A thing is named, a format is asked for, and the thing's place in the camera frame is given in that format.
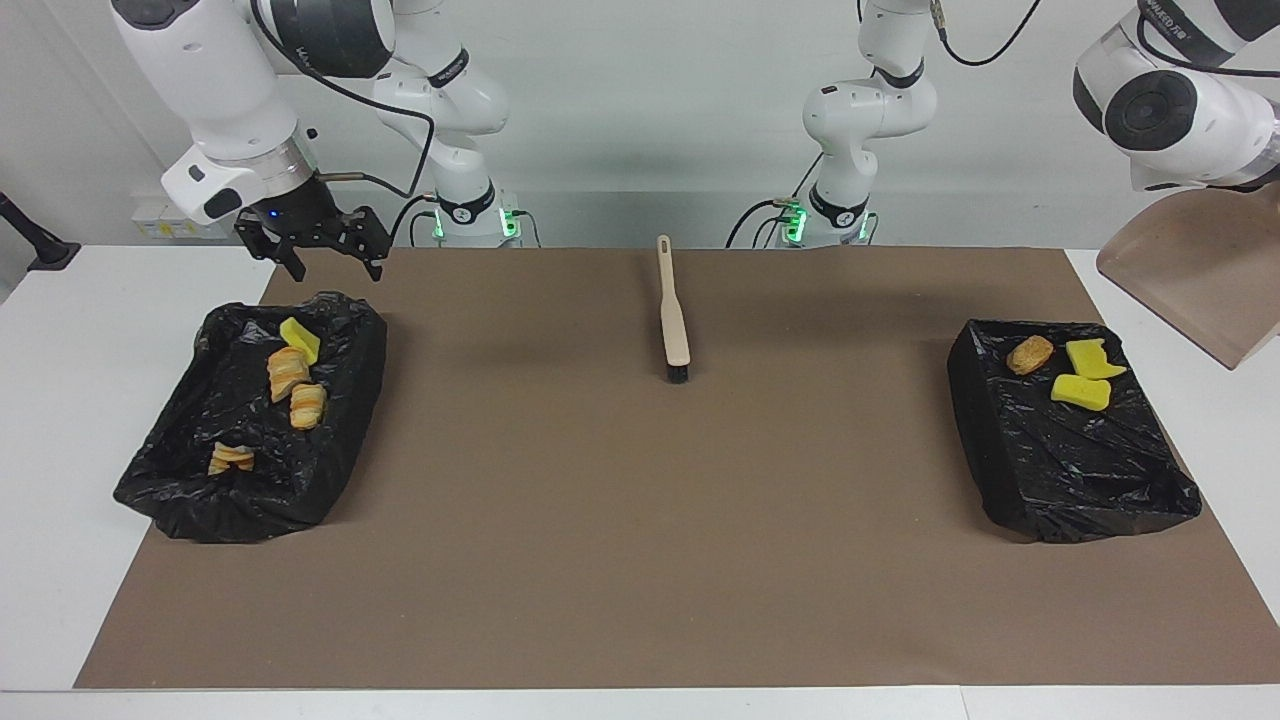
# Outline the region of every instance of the brown paper mat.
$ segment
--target brown paper mat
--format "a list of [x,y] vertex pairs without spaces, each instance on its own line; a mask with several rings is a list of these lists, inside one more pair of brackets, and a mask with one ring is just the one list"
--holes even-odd
[[951,415],[969,318],[1097,320],[1060,251],[307,254],[387,383],[346,496],[256,547],[150,533],[79,688],[1280,682],[1213,516],[1075,547],[982,512]]

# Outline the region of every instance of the electrical outlet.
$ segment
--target electrical outlet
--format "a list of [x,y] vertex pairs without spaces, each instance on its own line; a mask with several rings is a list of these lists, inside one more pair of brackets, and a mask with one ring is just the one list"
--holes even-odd
[[164,200],[141,201],[133,224],[148,240],[227,240],[220,225],[200,225]]
[[160,214],[160,229],[174,240],[227,240],[227,233],[216,223],[201,225],[173,205]]
[[160,215],[164,214],[166,202],[160,200],[143,200],[138,209],[133,211],[133,224],[138,227],[142,237],[150,240],[168,240],[160,229]]

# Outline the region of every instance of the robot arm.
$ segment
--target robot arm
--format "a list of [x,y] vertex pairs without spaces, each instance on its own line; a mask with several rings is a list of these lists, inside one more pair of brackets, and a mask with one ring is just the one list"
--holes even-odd
[[[285,265],[297,279],[305,268],[293,249],[315,246],[362,260],[376,279],[392,238],[371,209],[338,209],[297,114],[279,94],[255,20],[261,18],[291,61],[323,76],[374,77],[394,54],[411,69],[378,76],[379,100],[439,114],[438,128],[457,149],[467,135],[500,129],[507,102],[493,81],[467,67],[440,18],[442,1],[399,0],[393,9],[390,0],[111,0],[125,45],[191,129],[195,145],[161,178],[174,204],[205,224],[239,211],[236,229],[250,252]],[[442,20],[435,29],[434,19]],[[430,90],[399,92],[415,79]],[[422,120],[389,113],[383,119],[419,147],[428,142]],[[470,183],[456,181],[456,167],[431,163],[442,204],[475,200],[463,196],[470,190],[456,193],[480,184],[477,173],[492,186],[483,158],[468,152]],[[453,155],[433,146],[431,156]]]
[[[497,247],[517,232],[509,218],[513,200],[495,187],[471,136],[502,131],[509,102],[502,86],[471,63],[443,4],[397,0],[396,59],[408,69],[379,76],[374,99],[435,118],[428,167],[443,210],[436,234],[451,246]],[[419,149],[426,145],[421,122],[385,111],[379,118]]]
[[1132,160],[1139,190],[1256,188],[1280,179],[1280,106],[1219,76],[1144,51],[1219,67],[1280,26],[1280,0],[1140,0],[1076,64],[1075,104]]
[[868,140],[919,132],[933,120],[938,95],[924,76],[924,44],[933,32],[929,4],[869,0],[858,44],[874,74],[828,85],[805,102],[805,129],[823,152],[808,199],[814,217],[805,245],[846,242],[856,234],[879,169]]

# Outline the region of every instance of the white wall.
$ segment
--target white wall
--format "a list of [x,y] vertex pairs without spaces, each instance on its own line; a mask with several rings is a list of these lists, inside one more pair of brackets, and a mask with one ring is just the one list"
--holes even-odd
[[[64,240],[137,240],[163,165],[44,0],[0,0],[0,190]],[[0,222],[0,293],[33,256]]]
[[[186,150],[186,129],[133,67],[108,0],[17,1],[47,8],[90,60],[100,95],[150,152],[170,163]],[[1079,117],[1070,92],[1075,58],[1132,6],[1046,3],[1010,54],[983,69],[951,63],[931,41],[938,119],[918,136],[876,145],[878,240],[1097,247],[1149,204],[1152,196],[1129,190],[1125,159]],[[1025,5],[948,0],[947,8],[952,42],[979,55],[1007,36]],[[481,142],[494,173],[538,214],[549,245],[646,245],[658,232],[687,245],[722,243],[748,204],[790,192],[812,160],[815,146],[800,122],[810,88],[869,69],[858,54],[850,0],[451,0],[448,10],[475,61],[511,90],[511,126]],[[1267,38],[1242,63],[1275,65],[1277,47]],[[0,72],[12,74],[12,65]],[[282,82],[320,131],[326,170],[407,179],[412,149],[371,113],[306,78]],[[8,77],[5,87],[8,96]],[[18,95],[42,126],[65,118],[42,106],[31,83]],[[78,122],[86,131],[84,118]],[[81,133],[61,138],[64,149],[83,143]],[[159,172],[147,150],[125,145],[137,155],[133,174],[124,173],[127,188],[101,204],[115,217],[93,240],[133,240],[123,227],[132,208],[114,201]],[[63,167],[49,178],[55,173],[76,170]],[[58,195],[41,192],[31,202],[61,219],[70,211]],[[372,201],[388,222],[397,208],[371,191],[346,191],[340,200]]]

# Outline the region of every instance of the brush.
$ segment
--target brush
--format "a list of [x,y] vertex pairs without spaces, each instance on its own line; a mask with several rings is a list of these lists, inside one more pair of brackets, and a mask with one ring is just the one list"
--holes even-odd
[[671,264],[671,238],[658,236],[658,269],[662,274],[662,343],[667,350],[667,379],[675,384],[689,382],[689,334],[685,311],[676,297],[676,270]]

